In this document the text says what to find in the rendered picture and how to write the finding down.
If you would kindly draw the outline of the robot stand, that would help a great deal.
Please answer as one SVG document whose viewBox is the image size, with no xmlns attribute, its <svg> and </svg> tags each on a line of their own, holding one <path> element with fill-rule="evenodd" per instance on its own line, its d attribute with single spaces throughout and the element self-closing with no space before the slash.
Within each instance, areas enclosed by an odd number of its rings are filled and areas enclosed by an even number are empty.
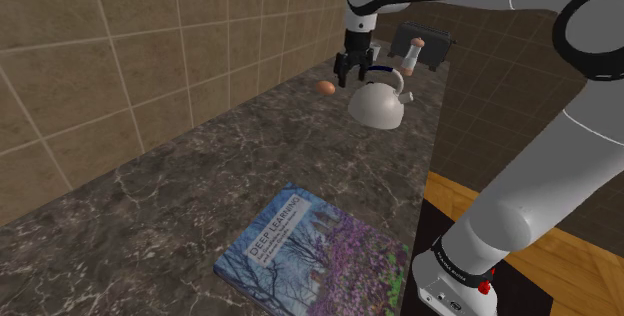
<svg viewBox="0 0 624 316">
<path fill-rule="evenodd" d="M 453 223 L 451 218 L 423 200 L 411 258 L 430 248 Z M 498 297 L 498 316 L 550 316 L 553 298 L 505 260 L 495 265 L 491 286 Z M 412 277 L 406 283 L 400 316 L 439 316 L 419 299 Z"/>
</svg>

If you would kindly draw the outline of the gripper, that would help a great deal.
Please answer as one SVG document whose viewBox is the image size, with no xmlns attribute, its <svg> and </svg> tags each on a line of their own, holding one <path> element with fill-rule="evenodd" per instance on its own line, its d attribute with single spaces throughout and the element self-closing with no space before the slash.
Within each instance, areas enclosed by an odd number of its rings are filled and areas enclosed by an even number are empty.
<svg viewBox="0 0 624 316">
<path fill-rule="evenodd" d="M 333 72 L 338 79 L 338 86 L 346 86 L 346 78 L 353 65 L 359 65 L 358 80 L 364 81 L 368 68 L 373 64 L 373 52 L 370 48 L 371 32 L 345 32 L 345 53 L 337 53 Z"/>
</svg>

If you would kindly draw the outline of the book with purple tree cover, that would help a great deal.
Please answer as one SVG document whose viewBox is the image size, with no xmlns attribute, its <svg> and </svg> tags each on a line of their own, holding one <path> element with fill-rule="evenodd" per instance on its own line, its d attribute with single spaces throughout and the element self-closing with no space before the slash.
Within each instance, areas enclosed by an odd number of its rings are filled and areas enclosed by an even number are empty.
<svg viewBox="0 0 624 316">
<path fill-rule="evenodd" d="M 395 316 L 408 252 L 287 183 L 213 270 L 270 316 Z"/>
</svg>

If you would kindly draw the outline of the black toaster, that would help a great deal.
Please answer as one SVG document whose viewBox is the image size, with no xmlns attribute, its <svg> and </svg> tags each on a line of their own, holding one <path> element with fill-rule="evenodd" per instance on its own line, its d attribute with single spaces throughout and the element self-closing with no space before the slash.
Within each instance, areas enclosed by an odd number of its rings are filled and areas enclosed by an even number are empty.
<svg viewBox="0 0 624 316">
<path fill-rule="evenodd" d="M 426 65 L 433 72 L 445 61 L 451 46 L 457 43 L 447 31 L 406 21 L 396 29 L 387 56 L 390 58 L 395 56 L 406 57 L 411 46 L 411 40 L 414 38 L 421 38 L 424 41 L 424 48 L 420 51 L 417 61 Z"/>
</svg>

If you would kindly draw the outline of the white pepper mill wooden top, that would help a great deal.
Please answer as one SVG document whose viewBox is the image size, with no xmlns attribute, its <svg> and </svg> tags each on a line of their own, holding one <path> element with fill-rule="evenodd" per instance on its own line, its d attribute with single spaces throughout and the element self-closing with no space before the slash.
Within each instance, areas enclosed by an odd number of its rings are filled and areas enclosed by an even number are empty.
<svg viewBox="0 0 624 316">
<path fill-rule="evenodd" d="M 420 51 L 424 47 L 424 45 L 425 45 L 425 42 L 420 37 L 413 38 L 410 41 L 410 48 L 407 54 L 405 55 L 405 57 L 403 58 L 403 61 L 401 64 L 402 75 L 411 76 L 413 74 L 413 71 L 415 69 L 415 66 L 418 60 L 418 56 L 420 54 Z"/>
</svg>

